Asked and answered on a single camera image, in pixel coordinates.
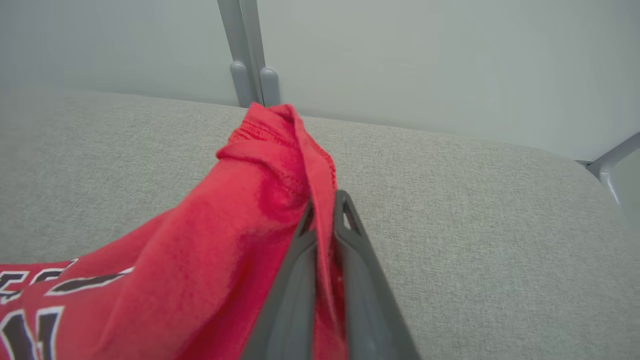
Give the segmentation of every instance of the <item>red fabric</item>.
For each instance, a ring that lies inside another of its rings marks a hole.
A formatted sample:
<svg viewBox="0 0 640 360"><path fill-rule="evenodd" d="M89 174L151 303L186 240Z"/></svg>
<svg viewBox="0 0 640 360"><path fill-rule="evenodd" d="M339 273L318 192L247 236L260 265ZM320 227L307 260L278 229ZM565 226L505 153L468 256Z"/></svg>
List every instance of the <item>red fabric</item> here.
<svg viewBox="0 0 640 360"><path fill-rule="evenodd" d="M12 338L3 336L5 348L24 348L15 340L24 314L31 351L40 359L238 358L312 199L318 237L314 357L346 358L331 241L331 157L292 106L257 104L217 157L176 208L79 258L57 278L29 284L42 269L62 269L68 261L0 265L2 274L28 272L1 289L22 290L0 305L0 325L13 331ZM55 327L51 351L49 327ZM0 359L9 359L8 351L0 349Z"/></svg>

